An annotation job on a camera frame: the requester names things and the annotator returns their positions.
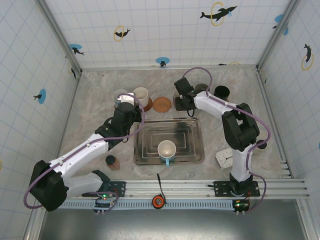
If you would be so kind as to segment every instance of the cylindrical container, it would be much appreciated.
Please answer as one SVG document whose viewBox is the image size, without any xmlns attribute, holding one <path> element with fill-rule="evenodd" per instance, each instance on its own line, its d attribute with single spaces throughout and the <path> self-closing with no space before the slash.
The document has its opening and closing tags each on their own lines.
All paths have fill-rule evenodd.
<svg viewBox="0 0 320 240">
<path fill-rule="evenodd" d="M 137 87 L 135 90 L 133 90 L 133 93 L 135 94 L 135 97 L 139 99 L 142 106 L 145 108 L 149 102 L 148 90 L 144 87 Z"/>
<path fill-rule="evenodd" d="M 229 94 L 230 94 L 229 88 L 227 88 L 226 86 L 222 86 L 222 85 L 217 86 L 214 90 L 214 93 L 213 93 L 213 95 L 215 97 L 220 98 L 224 101 L 228 100 Z"/>
<path fill-rule="evenodd" d="M 176 109 L 176 98 L 180 97 L 179 92 L 175 89 L 172 93 L 172 107 Z"/>
<path fill-rule="evenodd" d="M 126 92 L 127 92 L 127 91 L 124 90 L 124 89 L 119 89 L 119 90 L 113 92 L 113 94 L 112 94 L 112 100 L 114 101 L 114 104 L 115 104 L 117 107 L 118 107 L 119 104 L 121 103 L 121 101 L 118 100 L 118 95 L 119 95 L 119 94 L 125 94 Z"/>
<path fill-rule="evenodd" d="M 111 171 L 116 171 L 120 169 L 120 162 L 115 156 L 109 155 L 105 158 L 105 162 Z"/>
<path fill-rule="evenodd" d="M 159 156 L 167 167 L 169 167 L 169 162 L 174 160 L 176 151 L 176 145 L 172 141 L 164 140 L 158 145 Z"/>
<path fill-rule="evenodd" d="M 197 86 L 195 86 L 195 89 L 202 88 L 202 89 L 207 89 L 208 85 L 205 83 L 199 83 Z"/>
</svg>

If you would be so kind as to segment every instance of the terracotta saucer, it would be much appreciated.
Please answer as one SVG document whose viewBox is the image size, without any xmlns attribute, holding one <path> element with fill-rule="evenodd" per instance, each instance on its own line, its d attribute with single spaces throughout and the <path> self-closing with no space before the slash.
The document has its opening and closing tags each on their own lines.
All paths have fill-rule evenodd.
<svg viewBox="0 0 320 240">
<path fill-rule="evenodd" d="M 143 108 L 145 112 L 148 112 L 152 108 L 152 99 L 149 97 L 148 105 Z"/>
<path fill-rule="evenodd" d="M 164 97 L 158 97 L 153 101 L 153 109 L 158 113 L 166 113 L 171 108 L 171 101 Z"/>
</svg>

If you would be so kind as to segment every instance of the metal tray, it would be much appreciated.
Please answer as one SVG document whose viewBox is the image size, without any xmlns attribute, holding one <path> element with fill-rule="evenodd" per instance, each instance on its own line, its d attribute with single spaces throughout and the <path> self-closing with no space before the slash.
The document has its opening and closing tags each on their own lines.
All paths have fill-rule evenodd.
<svg viewBox="0 0 320 240">
<path fill-rule="evenodd" d="M 199 164 L 205 159 L 200 121 L 184 117 L 145 121 L 142 130 L 135 135 L 135 164 L 165 165 L 158 154 L 158 145 L 164 140 L 176 146 L 175 158 L 170 164 Z"/>
</svg>

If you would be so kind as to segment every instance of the blue circle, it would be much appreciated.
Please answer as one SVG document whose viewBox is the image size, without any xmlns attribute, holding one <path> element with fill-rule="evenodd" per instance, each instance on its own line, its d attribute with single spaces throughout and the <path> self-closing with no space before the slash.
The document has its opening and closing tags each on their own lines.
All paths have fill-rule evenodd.
<svg viewBox="0 0 320 240">
<path fill-rule="evenodd" d="M 40 98 L 38 98 L 38 102 L 40 104 L 43 104 L 45 102 L 45 100 L 46 100 L 47 92 L 46 92 L 46 90 L 44 88 L 42 88 L 40 90 L 39 94 L 41 94 L 42 96 Z"/>
<path fill-rule="evenodd" d="M 165 64 L 170 63 L 170 59 L 167 58 L 167 57 L 165 57 L 165 56 L 158 57 L 155 61 L 156 61 L 158 64 L 160 64 L 162 61 L 165 62 Z"/>
<path fill-rule="evenodd" d="M 281 21 L 281 19 L 282 19 L 283 16 L 284 16 L 283 14 L 280 14 L 280 15 L 276 16 L 275 19 L 274 19 L 275 22 L 276 22 L 276 23 L 280 23 L 280 21 Z"/>
<path fill-rule="evenodd" d="M 72 44 L 69 44 L 69 46 L 70 46 L 70 48 L 76 48 L 76 49 L 82 49 L 82 46 L 81 45 L 79 45 L 79 44 L 74 44 L 74 43 L 72 43 Z"/>
<path fill-rule="evenodd" d="M 289 27 L 286 27 L 286 29 L 285 29 L 285 31 L 284 31 L 284 33 L 283 33 L 283 35 L 287 35 L 287 34 L 288 34 L 288 32 L 289 32 Z"/>
</svg>

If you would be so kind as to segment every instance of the grid wall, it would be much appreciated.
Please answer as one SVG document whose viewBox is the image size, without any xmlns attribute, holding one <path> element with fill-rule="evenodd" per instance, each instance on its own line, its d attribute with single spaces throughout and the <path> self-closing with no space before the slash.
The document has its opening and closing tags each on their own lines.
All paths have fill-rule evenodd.
<svg viewBox="0 0 320 240">
<path fill-rule="evenodd" d="M 257 64 L 289 0 L 46 2 L 81 66 L 112 68 Z"/>
<path fill-rule="evenodd" d="M 76 85 L 67 66 L 34 0 L 0 1 L 0 239 L 22 239 L 34 164 L 56 155 Z"/>
<path fill-rule="evenodd" d="M 320 1 L 302 0 L 264 68 L 293 174 L 320 217 Z"/>
</svg>

